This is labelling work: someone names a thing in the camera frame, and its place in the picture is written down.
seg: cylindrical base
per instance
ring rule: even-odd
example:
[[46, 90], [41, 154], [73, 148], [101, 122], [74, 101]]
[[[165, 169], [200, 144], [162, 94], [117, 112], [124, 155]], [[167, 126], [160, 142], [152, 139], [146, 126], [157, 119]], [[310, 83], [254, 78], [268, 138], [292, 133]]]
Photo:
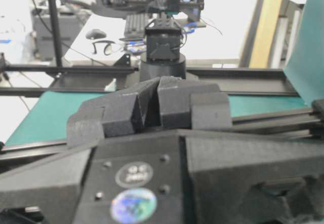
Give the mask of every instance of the cylindrical base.
[[140, 81], [147, 81], [160, 76], [175, 76], [186, 79], [186, 57], [180, 54], [176, 62], [165, 63], [165, 61], [154, 61], [148, 63], [146, 53], [141, 56]]

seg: cable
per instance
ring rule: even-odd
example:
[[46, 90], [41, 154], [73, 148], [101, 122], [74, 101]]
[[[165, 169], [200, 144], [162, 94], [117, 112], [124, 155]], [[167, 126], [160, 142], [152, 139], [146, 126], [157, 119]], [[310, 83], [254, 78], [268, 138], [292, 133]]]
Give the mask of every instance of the cable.
[[[9, 83], [10, 87], [14, 87], [10, 82], [10, 78], [9, 78], [8, 74], [4, 72], [3, 75], [4, 75], [5, 80]], [[19, 96], [19, 98], [22, 101], [22, 103], [25, 105], [26, 109], [30, 112], [30, 108], [26, 104], [25, 100], [23, 100], [22, 96]]]
[[[34, 4], [34, 7], [35, 7], [35, 11], [36, 11], [37, 16], [39, 17], [40, 21], [42, 22], [42, 24], [44, 25], [44, 27], [46, 28], [46, 30], [47, 30], [50, 34], [53, 34], [52, 30], [47, 26], [47, 24], [45, 23], [45, 21], [43, 20], [43, 18], [42, 18], [41, 15], [39, 14], [39, 11], [38, 11], [38, 9], [37, 9], [37, 5], [36, 5], [35, 0], [32, 0], [32, 3]], [[60, 41], [60, 42], [61, 42], [61, 44], [62, 44], [63, 46], [65, 46], [65, 47], [67, 47], [67, 48], [73, 50], [74, 52], [77, 52], [78, 54], [80, 54], [80, 55], [82, 55], [82, 56], [88, 58], [88, 59], [91, 60], [92, 62], [96, 62], [96, 63], [98, 63], [98, 64], [100, 64], [100, 65], [103, 65], [103, 66], [108, 66], [108, 65], [106, 65], [105, 63], [102, 63], [102, 62], [100, 62], [100, 61], [97, 61], [97, 60], [95, 60], [95, 59], [93, 59], [93, 58], [91, 58], [91, 57], [89, 57], [89, 56], [86, 56], [85, 54], [83, 54], [83, 53], [81, 53], [81, 52], [79, 52], [79, 51], [73, 49], [72, 47], [70, 47], [69, 45], [67, 45], [66, 43], [64, 43], [63, 41]]]
[[33, 79], [31, 79], [30, 77], [28, 77], [25, 73], [23, 72], [19, 72], [21, 75], [23, 75], [24, 77], [26, 77], [29, 81], [31, 81], [32, 83], [34, 83], [36, 86], [39, 86], [40, 88], [42, 88], [42, 86], [40, 84], [38, 84], [37, 82], [35, 82]]
[[209, 24], [209, 23], [207, 23], [203, 18], [200, 18], [204, 23], [206, 23], [208, 26], [210, 26], [210, 27], [212, 27], [212, 28], [214, 28], [214, 29], [216, 29], [222, 36], [223, 36], [223, 33], [222, 33], [222, 31], [220, 30], [220, 29], [218, 29], [217, 27], [215, 27], [215, 26], [213, 26], [213, 25], [211, 25], [211, 24]]

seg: computer mouse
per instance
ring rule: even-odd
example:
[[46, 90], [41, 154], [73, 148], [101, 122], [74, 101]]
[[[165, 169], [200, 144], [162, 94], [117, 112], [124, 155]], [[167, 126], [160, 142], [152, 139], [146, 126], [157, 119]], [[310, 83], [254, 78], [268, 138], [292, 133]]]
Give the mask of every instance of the computer mouse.
[[87, 33], [86, 38], [94, 40], [99, 38], [105, 38], [106, 36], [107, 34], [104, 31], [101, 31], [100, 29], [92, 29]]

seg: round sticker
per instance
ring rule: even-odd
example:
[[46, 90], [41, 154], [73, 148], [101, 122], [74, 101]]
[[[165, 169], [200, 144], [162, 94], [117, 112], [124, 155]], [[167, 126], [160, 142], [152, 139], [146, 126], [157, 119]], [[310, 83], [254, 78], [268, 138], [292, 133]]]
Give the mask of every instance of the round sticker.
[[151, 190], [130, 189], [121, 192], [112, 201], [110, 214], [119, 223], [135, 224], [149, 219], [156, 206], [156, 196]]
[[132, 162], [116, 174], [116, 182], [123, 188], [141, 187], [153, 177], [153, 168], [145, 162]]

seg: teal panel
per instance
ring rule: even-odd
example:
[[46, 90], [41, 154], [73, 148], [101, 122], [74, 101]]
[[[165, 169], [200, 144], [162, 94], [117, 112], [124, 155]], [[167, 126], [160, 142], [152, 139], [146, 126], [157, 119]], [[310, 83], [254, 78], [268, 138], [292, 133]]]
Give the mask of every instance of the teal panel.
[[308, 105], [324, 99], [324, 0], [307, 0], [285, 74]]
[[6, 145], [19, 145], [66, 138], [65, 126], [69, 116], [78, 110], [83, 101], [101, 95], [44, 93], [7, 140]]
[[305, 108], [299, 97], [230, 96], [232, 117]]
[[[6, 145], [66, 138], [65, 126], [70, 115], [81, 103], [102, 94], [44, 93], [26, 116]], [[230, 97], [232, 116], [242, 116], [305, 107], [301, 98], [289, 97]]]

